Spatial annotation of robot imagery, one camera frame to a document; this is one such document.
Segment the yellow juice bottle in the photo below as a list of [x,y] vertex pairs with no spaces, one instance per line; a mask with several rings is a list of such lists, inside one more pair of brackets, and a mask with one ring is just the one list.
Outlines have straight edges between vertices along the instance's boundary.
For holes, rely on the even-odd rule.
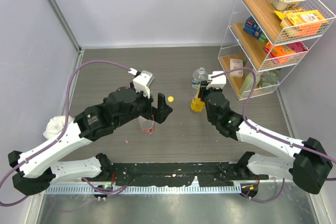
[[205,108],[205,103],[196,94],[191,100],[190,107],[192,111],[199,113]]

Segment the clear Pocari water bottle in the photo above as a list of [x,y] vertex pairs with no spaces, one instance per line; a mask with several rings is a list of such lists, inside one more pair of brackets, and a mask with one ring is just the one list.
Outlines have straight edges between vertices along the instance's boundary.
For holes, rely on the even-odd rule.
[[191,94],[195,96],[200,87],[201,81],[207,80],[207,71],[204,67],[200,67],[193,72],[191,83]]

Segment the red cap clear bottle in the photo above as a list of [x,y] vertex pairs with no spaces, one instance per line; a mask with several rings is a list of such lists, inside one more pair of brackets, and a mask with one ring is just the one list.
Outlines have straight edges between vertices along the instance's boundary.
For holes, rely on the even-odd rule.
[[146,119],[142,116],[138,117],[139,125],[143,133],[151,134],[154,131],[154,121],[152,119]]

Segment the yellow bottle cap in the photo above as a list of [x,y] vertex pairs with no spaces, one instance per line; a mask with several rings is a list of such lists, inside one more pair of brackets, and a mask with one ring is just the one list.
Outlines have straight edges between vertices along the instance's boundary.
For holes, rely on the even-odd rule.
[[174,101],[174,98],[172,96],[169,96],[168,99],[167,99],[169,102],[173,102]]

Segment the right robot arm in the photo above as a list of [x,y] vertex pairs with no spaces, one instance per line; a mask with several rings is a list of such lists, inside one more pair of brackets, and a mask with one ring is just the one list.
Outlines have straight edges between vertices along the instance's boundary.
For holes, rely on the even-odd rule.
[[234,112],[223,95],[223,87],[202,81],[198,98],[205,104],[207,119],[227,138],[252,144],[272,153],[266,157],[246,152],[237,166],[242,179],[269,175],[293,181],[302,190],[319,194],[333,168],[322,144],[315,138],[306,141],[268,130]]

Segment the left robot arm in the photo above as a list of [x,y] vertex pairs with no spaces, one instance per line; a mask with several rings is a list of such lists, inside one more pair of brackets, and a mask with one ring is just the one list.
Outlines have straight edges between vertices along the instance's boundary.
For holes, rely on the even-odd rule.
[[158,94],[157,107],[153,98],[145,97],[134,88],[121,87],[104,98],[101,104],[90,106],[78,114],[63,135],[57,134],[28,152],[12,151],[8,161],[16,170],[13,186],[26,196],[46,190],[51,184],[86,178],[108,180],[113,165],[105,154],[80,161],[63,162],[71,152],[112,134],[126,123],[143,117],[163,123],[173,109],[166,104],[165,95]]

